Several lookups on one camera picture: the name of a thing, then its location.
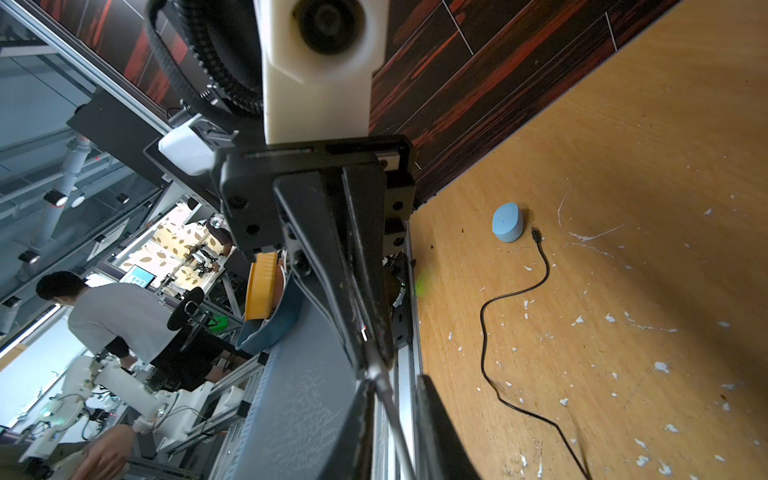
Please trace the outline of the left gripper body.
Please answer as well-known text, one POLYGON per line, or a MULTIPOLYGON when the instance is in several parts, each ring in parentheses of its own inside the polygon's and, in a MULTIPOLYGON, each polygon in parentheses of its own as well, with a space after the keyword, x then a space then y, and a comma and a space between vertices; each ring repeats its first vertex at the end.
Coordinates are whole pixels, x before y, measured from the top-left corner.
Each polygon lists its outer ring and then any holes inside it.
POLYGON ((236 246, 250 258, 302 252, 303 270, 384 287, 383 261, 401 252, 412 212, 411 151, 403 135, 220 150, 217 193, 236 246))

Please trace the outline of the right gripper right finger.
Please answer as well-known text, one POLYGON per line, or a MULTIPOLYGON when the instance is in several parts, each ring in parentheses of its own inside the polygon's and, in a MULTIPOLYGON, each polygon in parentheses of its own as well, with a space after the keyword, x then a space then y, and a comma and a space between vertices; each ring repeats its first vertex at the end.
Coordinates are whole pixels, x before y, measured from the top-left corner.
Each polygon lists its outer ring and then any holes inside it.
POLYGON ((414 413, 417 478, 478 480, 480 476, 427 375, 417 378, 414 413))

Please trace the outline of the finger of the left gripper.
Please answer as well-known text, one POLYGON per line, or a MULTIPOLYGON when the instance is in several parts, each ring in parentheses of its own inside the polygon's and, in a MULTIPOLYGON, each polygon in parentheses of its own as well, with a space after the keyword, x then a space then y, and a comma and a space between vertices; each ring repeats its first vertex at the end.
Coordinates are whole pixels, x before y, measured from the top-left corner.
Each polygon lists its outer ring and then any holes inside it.
POLYGON ((352 282, 368 343, 385 366, 393 364, 394 340, 385 287, 385 173, 377 161, 345 166, 342 184, 348 220, 352 282))
POLYGON ((330 322, 352 369, 361 372, 360 311, 323 178, 318 172, 284 175, 274 181, 274 193, 297 282, 330 322))

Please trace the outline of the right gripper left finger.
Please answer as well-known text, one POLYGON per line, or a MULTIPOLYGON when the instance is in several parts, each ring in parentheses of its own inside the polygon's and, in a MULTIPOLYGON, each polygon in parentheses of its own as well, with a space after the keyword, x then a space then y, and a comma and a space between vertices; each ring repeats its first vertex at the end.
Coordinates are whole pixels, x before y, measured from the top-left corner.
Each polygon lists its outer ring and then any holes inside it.
POLYGON ((355 392, 339 437, 322 472, 322 480, 371 478, 375 420, 375 388, 362 381, 355 392))

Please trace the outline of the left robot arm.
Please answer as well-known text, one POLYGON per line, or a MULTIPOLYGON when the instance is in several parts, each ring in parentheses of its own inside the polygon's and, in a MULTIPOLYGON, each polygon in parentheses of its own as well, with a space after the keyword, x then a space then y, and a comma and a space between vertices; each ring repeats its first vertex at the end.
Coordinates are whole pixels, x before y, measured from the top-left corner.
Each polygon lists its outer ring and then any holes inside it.
POLYGON ((285 250, 352 369, 391 366, 383 261, 405 240, 410 141, 369 133, 385 1, 151 1, 149 48, 186 106, 148 157, 225 216, 237 248, 285 250))

